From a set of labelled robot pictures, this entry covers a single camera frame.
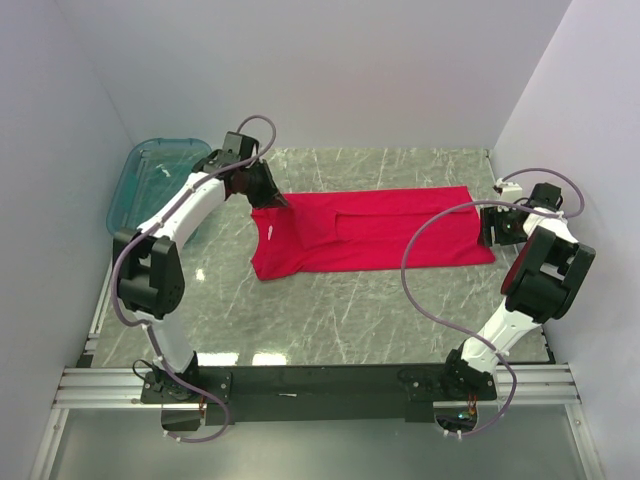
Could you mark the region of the red t shirt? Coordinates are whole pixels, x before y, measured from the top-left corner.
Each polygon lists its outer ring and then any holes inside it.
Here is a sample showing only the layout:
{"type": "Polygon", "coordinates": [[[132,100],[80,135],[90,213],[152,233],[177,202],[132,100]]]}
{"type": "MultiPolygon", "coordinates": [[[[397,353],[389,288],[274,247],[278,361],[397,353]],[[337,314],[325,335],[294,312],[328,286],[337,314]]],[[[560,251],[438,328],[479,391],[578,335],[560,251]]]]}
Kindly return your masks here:
{"type": "Polygon", "coordinates": [[[491,264],[464,186],[290,193],[286,208],[253,210],[261,281],[336,273],[491,264]]]}

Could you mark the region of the teal transparent plastic bin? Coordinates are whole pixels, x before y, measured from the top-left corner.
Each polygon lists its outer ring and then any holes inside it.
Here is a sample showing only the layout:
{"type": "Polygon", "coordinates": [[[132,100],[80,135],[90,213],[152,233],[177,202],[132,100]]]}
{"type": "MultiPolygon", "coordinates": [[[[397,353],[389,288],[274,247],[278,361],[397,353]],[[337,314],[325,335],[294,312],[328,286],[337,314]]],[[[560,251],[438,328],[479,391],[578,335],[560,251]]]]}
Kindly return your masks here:
{"type": "Polygon", "coordinates": [[[200,139],[153,138],[129,153],[106,217],[114,236],[154,216],[182,188],[193,166],[212,148],[200,139]]]}

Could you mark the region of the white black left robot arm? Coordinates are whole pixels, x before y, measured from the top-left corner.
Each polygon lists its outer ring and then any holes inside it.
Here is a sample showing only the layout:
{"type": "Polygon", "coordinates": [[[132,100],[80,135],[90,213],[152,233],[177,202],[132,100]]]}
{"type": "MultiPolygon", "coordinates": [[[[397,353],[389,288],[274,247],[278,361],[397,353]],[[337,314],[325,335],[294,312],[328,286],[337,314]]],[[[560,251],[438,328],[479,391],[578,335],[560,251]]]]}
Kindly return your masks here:
{"type": "Polygon", "coordinates": [[[192,167],[156,214],[114,236],[114,311],[122,324],[145,332],[154,353],[150,386],[166,390],[176,401],[206,394],[197,354],[175,318],[186,288],[182,250],[206,217],[232,195],[245,196],[255,209],[287,206],[263,159],[270,148],[240,130],[228,132],[221,148],[192,167]]]}

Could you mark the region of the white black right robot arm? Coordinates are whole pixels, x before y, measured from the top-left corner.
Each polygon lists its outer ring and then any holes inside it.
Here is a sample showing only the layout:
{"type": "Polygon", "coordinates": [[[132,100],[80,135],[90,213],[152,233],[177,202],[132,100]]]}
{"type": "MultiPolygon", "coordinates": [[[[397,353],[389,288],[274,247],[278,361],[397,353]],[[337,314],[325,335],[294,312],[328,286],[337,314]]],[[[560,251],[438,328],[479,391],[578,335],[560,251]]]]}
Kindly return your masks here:
{"type": "Polygon", "coordinates": [[[447,356],[438,377],[447,397],[487,395],[499,363],[496,355],[506,355],[548,320],[562,318],[573,304],[596,251],[578,241],[567,221],[557,216],[562,203],[560,187],[538,183],[524,202],[529,213],[505,206],[480,210],[480,245],[523,247],[503,280],[497,310],[477,337],[467,338],[447,356]]]}

